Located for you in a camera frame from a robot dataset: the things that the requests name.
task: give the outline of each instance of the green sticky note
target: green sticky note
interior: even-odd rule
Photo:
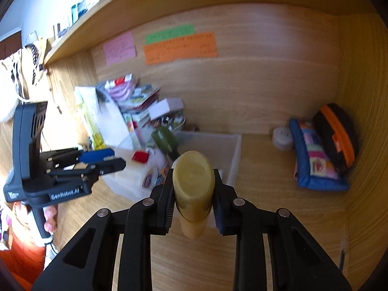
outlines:
[[[194,34],[194,26],[193,25],[182,25],[170,29],[166,29],[164,31],[156,32],[146,36],[145,44],[153,44],[154,42],[159,42],[163,40],[169,40],[171,38],[191,35]]]

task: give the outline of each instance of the yellow bottle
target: yellow bottle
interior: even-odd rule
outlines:
[[[88,107],[83,101],[81,94],[75,91],[74,96],[75,96],[75,103],[77,104],[78,113],[81,117],[83,126],[85,127],[88,135],[90,136],[90,139],[92,140],[93,149],[101,150],[106,148],[106,144],[104,142],[104,139],[102,138],[100,130],[98,130],[98,127],[94,123],[94,120],[90,115],[88,111]]]
[[[188,151],[178,158],[172,179],[182,232],[197,238],[205,230],[211,210],[213,166],[202,153]]]

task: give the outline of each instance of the blue pouch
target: blue pouch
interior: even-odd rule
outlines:
[[[298,185],[313,190],[348,190],[348,183],[323,151],[312,123],[291,119],[290,130],[296,151]]]

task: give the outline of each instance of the white wall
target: white wall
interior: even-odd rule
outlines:
[[[22,44],[33,31],[53,37],[52,26],[61,23],[61,29],[65,28],[68,16],[71,21],[71,0],[15,0],[0,22],[0,40],[17,30],[22,31]]]

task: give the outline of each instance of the finger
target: finger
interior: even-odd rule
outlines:
[[[57,207],[56,206],[49,206],[45,209],[45,218],[46,221],[49,219],[53,219],[58,213]]]
[[[58,225],[57,223],[55,222],[55,220],[53,219],[49,219],[46,223],[45,223],[45,230],[47,232],[50,232],[50,233],[54,233],[58,228]]]
[[[23,205],[21,202],[15,204],[15,214],[20,222],[27,223],[28,219],[28,209],[27,206]]]

